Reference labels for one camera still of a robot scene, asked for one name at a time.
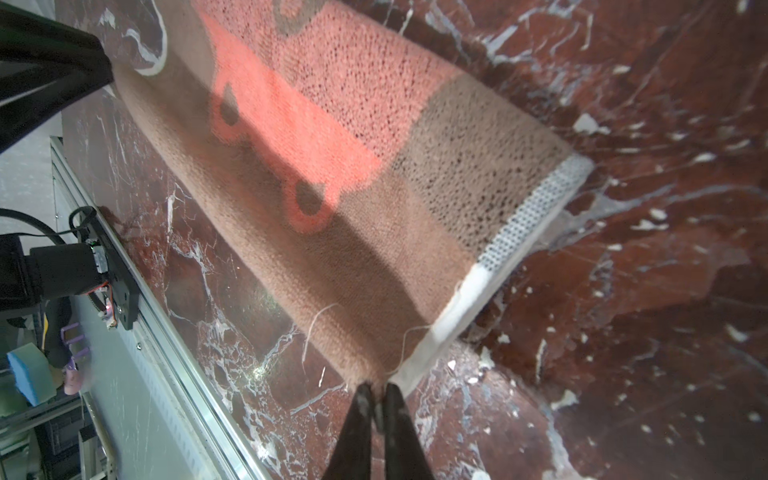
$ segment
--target coral knitted pattern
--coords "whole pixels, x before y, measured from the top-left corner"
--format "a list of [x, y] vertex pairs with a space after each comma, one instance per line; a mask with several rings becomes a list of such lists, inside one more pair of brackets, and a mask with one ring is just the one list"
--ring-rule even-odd
[[592, 168], [333, 0], [158, 7], [164, 63], [115, 65], [120, 97], [352, 387], [414, 388]]

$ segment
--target gray floor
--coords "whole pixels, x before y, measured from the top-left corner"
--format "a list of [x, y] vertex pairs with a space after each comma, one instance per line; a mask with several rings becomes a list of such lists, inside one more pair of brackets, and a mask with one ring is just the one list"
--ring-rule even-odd
[[[53, 19], [53, 0], [11, 0], [7, 2], [28, 12]], [[55, 227], [51, 151], [48, 137], [61, 136], [61, 115], [31, 132], [16, 145], [0, 154], [0, 207], [20, 210]], [[0, 218], [0, 234], [39, 233], [21, 222]], [[25, 250], [50, 245], [44, 238], [22, 240]]]
[[116, 450], [118, 478], [213, 478], [202, 455], [192, 454], [199, 459], [195, 473], [187, 464], [181, 449], [186, 448], [189, 455], [191, 442], [177, 427], [179, 422], [173, 422], [173, 409], [162, 391], [147, 381], [155, 377], [136, 350], [136, 341], [124, 338], [132, 338], [131, 333], [107, 330], [87, 297], [72, 299], [72, 318], [80, 323], [91, 347], [90, 359], [81, 366], [87, 382], [84, 389], [90, 390]]

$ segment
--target metal frame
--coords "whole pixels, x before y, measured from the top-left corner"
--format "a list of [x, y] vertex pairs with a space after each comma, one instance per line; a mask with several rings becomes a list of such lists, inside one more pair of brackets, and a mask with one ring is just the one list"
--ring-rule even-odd
[[8, 428], [2, 431], [2, 436], [12, 437], [13, 435], [27, 432], [38, 425], [46, 423], [48, 420], [55, 419], [60, 415], [64, 415], [67, 412], [71, 412], [72, 410], [79, 409], [81, 407], [82, 404], [80, 403], [80, 399], [78, 397], [70, 397], [68, 402], [57, 405], [55, 408], [48, 410], [40, 416], [34, 417], [33, 419], [29, 419], [24, 422], [20, 422], [16, 425], [10, 425]]
[[[61, 189], [71, 196], [72, 204], [96, 207], [67, 164], [57, 137], [51, 137], [51, 159], [54, 181], [61, 183]], [[166, 376], [165, 381], [193, 420], [193, 427], [217, 463], [220, 474], [223, 478], [239, 480], [270, 480], [269, 472], [256, 457], [101, 212], [98, 219], [106, 226], [107, 235], [139, 284], [140, 321], [134, 324], [134, 333], [142, 338], [142, 342], [153, 346], [151, 350]]]
[[0, 437], [4, 436], [10, 428], [15, 428], [19, 424], [26, 422], [29, 419], [33, 419], [34, 417], [50, 412], [51, 410], [58, 409], [62, 405], [68, 404], [69, 402], [73, 402], [75, 400], [76, 398], [70, 396], [62, 396], [54, 399], [53, 401], [41, 403], [35, 407], [30, 407], [24, 412], [19, 412], [0, 419]]
[[[88, 414], [91, 415], [94, 430], [96, 431], [96, 438], [86, 440], [83, 439], [82, 432], [78, 432], [78, 441], [80, 443], [80, 476], [85, 480], [95, 480], [101, 473], [103, 476], [99, 478], [117, 480], [118, 476], [115, 471], [117, 456], [114, 454], [114, 447], [112, 446], [112, 441], [109, 438], [107, 429], [101, 421], [101, 416], [96, 409], [96, 405], [94, 405], [91, 394], [89, 392], [81, 393], [80, 398], [88, 409]], [[99, 442], [101, 442], [101, 447], [104, 449], [104, 456], [107, 457], [106, 465], [101, 465], [101, 462], [98, 459], [97, 448]]]

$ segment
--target black cable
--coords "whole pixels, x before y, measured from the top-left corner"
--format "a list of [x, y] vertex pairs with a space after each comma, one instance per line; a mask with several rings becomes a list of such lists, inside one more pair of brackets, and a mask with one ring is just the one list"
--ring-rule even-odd
[[[76, 217], [76, 216], [77, 216], [77, 215], [78, 215], [80, 212], [86, 212], [86, 211], [87, 211], [88, 213], [87, 213], [87, 214], [85, 214], [85, 218], [83, 219], [83, 221], [81, 221], [81, 222], [80, 222], [80, 225], [78, 225], [77, 227], [75, 227], [75, 226], [74, 226], [74, 218], [75, 218], [75, 217]], [[71, 214], [69, 214], [69, 220], [68, 220], [68, 222], [69, 222], [69, 229], [70, 229], [70, 230], [74, 230], [74, 231], [78, 231], [78, 230], [80, 230], [80, 229], [84, 229], [85, 227], [87, 227], [87, 226], [88, 226], [88, 224], [89, 224], [90, 222], [94, 221], [94, 219], [95, 219], [95, 218], [96, 218], [96, 209], [95, 209], [95, 208], [93, 208], [93, 207], [91, 207], [90, 205], [86, 205], [85, 207], [79, 207], [79, 208], [75, 208], [75, 209], [72, 211], [72, 213], [71, 213]]]
[[101, 301], [101, 299], [96, 295], [96, 292], [91, 292], [88, 294], [88, 299], [91, 301], [91, 303], [94, 304], [96, 307], [96, 310], [102, 313], [107, 312], [107, 306], [104, 305], [104, 302]]
[[32, 225], [34, 228], [40, 230], [42, 233], [45, 234], [45, 235], [33, 235], [32, 233], [25, 233], [25, 235], [31, 235], [33, 237], [48, 237], [51, 239], [51, 242], [56, 243], [57, 245], [66, 244], [64, 239], [61, 238], [57, 232], [55, 232], [52, 228], [50, 228], [45, 223], [42, 223], [40, 220], [34, 218], [32, 215], [27, 215], [24, 212], [19, 212], [17, 210], [10, 210], [8, 208], [0, 208], [0, 217], [12, 218], [14, 220], [24, 222], [27, 225]]
[[[74, 225], [74, 217], [75, 215], [79, 214], [80, 212], [87, 211], [88, 213], [85, 215], [85, 218], [83, 221], [75, 226]], [[12, 212], [14, 216], [11, 215], [4, 215], [4, 212]], [[58, 237], [59, 240], [61, 240], [62, 243], [59, 243], [57, 240], [53, 240], [54, 243], [58, 245], [63, 245], [64, 241], [60, 237], [60, 235], [64, 235], [66, 233], [81, 233], [85, 228], [90, 224], [94, 218], [96, 218], [96, 209], [93, 207], [80, 207], [76, 210], [74, 210], [71, 214], [69, 214], [69, 230], [63, 230], [61, 232], [54, 232], [52, 228], [50, 228], [45, 223], [40, 222], [40, 220], [31, 217], [27, 214], [24, 214], [22, 212], [18, 212], [16, 210], [8, 210], [5, 208], [0, 208], [0, 217], [8, 217], [8, 218], [15, 218], [16, 220], [20, 220], [25, 223], [29, 223], [33, 227], [36, 227], [38, 230], [44, 231], [45, 233], [39, 234], [39, 233], [26, 233], [26, 232], [16, 232], [16, 233], [3, 233], [2, 235], [17, 235], [19, 237], [47, 237], [47, 238], [53, 238], [55, 239]]]

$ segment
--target marble table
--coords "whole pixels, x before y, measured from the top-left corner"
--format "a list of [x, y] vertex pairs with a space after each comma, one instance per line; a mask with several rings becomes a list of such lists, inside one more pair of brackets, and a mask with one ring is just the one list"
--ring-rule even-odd
[[[346, 0], [597, 163], [409, 397], [437, 478], [768, 468], [768, 5]], [[57, 0], [135, 67], [149, 0]], [[319, 478], [351, 393], [107, 91], [65, 153], [275, 478]], [[374, 448], [382, 478], [383, 449]]]

